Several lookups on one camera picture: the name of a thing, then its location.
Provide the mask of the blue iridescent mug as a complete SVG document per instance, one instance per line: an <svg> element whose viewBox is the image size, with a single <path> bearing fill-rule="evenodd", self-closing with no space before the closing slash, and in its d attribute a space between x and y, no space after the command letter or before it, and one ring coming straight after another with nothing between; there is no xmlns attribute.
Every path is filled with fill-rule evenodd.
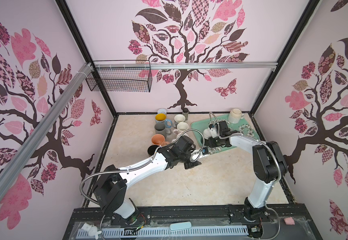
<svg viewBox="0 0 348 240"><path fill-rule="evenodd" d="M156 123L163 123L167 128L172 128L172 121L168 119L165 113L159 113L155 116Z"/></svg>

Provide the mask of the pale pink mug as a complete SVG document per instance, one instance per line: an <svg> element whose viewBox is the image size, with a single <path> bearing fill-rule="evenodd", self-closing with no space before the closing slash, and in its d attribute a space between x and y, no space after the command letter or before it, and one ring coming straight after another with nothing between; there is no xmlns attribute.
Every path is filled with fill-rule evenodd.
<svg viewBox="0 0 348 240"><path fill-rule="evenodd" d="M173 130L175 135L179 135L189 129L189 125L186 122L180 122L177 124L177 128Z"/></svg>

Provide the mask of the peach orange mug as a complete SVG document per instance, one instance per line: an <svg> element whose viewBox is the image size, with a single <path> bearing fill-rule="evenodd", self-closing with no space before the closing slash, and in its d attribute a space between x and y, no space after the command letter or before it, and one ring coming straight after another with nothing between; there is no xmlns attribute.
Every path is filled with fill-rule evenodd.
<svg viewBox="0 0 348 240"><path fill-rule="evenodd" d="M164 146L167 146L169 144L169 142L166 141L165 136L161 135L161 134L155 134L151 138L151 142L153 145L157 145L160 147L164 147Z"/></svg>

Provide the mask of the green floral tray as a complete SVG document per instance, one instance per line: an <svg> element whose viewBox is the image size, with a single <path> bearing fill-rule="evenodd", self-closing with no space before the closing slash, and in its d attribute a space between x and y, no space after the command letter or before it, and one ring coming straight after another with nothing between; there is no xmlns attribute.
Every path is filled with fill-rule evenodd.
<svg viewBox="0 0 348 240"><path fill-rule="evenodd" d="M235 144L251 153L254 140L260 139L255 128L244 117L238 123L232 123L228 114L194 122L191 128L196 130L194 134L199 145L204 144L210 154L233 149Z"/></svg>

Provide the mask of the black mug white base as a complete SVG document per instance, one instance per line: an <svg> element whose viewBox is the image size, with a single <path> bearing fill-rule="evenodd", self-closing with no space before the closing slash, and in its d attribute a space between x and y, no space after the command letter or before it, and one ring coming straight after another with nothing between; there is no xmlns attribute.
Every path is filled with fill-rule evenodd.
<svg viewBox="0 0 348 240"><path fill-rule="evenodd" d="M212 135L211 130L209 128L206 128L203 131L203 136L206 140L208 140L209 138L213 138L213 135Z"/></svg>

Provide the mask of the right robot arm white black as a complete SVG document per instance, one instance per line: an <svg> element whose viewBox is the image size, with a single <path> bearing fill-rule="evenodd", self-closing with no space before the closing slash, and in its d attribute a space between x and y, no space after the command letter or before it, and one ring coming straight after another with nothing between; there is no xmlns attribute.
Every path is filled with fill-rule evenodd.
<svg viewBox="0 0 348 240"><path fill-rule="evenodd" d="M257 177L250 195L245 199L244 217L253 222L267 211L267 201L275 186L287 173L287 163L278 143L264 142L243 132L231 130L226 121L212 122L204 130L203 143L210 148L237 147L253 156Z"/></svg>

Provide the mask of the light grey mug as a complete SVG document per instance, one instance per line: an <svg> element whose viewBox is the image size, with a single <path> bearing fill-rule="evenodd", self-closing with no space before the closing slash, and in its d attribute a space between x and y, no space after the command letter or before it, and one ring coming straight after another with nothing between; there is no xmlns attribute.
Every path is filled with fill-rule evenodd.
<svg viewBox="0 0 348 240"><path fill-rule="evenodd" d="M174 122L173 122L173 127L177 128L179 123L183 123L186 121L186 117L182 114L175 115L174 117Z"/></svg>

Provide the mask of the black mug white inside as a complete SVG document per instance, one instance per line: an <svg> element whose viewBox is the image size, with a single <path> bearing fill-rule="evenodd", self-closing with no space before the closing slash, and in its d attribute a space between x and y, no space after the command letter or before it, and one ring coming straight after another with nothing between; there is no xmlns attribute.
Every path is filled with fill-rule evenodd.
<svg viewBox="0 0 348 240"><path fill-rule="evenodd" d="M147 153L150 157L152 157L154 154L158 153L161 146L158 145L152 145L147 149Z"/></svg>

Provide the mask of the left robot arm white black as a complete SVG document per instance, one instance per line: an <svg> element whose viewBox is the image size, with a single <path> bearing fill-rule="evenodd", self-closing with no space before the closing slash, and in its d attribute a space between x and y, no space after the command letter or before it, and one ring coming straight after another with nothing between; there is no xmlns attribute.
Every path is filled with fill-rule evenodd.
<svg viewBox="0 0 348 240"><path fill-rule="evenodd" d="M194 168L201 163L200 158L206 157L206 147L197 150L192 139L181 136L174 143L156 148L148 159L134 165L117 169L111 165L105 169L93 186L93 195L104 215L118 214L128 219L137 212L130 200L125 199L126 191L145 178L172 169L183 163L185 169Z"/></svg>

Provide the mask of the dark grey mug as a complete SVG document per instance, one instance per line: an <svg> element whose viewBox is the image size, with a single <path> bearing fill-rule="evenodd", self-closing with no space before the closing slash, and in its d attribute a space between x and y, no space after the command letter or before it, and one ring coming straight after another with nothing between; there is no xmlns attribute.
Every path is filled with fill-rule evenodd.
<svg viewBox="0 0 348 240"><path fill-rule="evenodd" d="M154 125L154 130L156 134L163 135L165 138L172 134L171 129L167 128L164 123L156 123Z"/></svg>

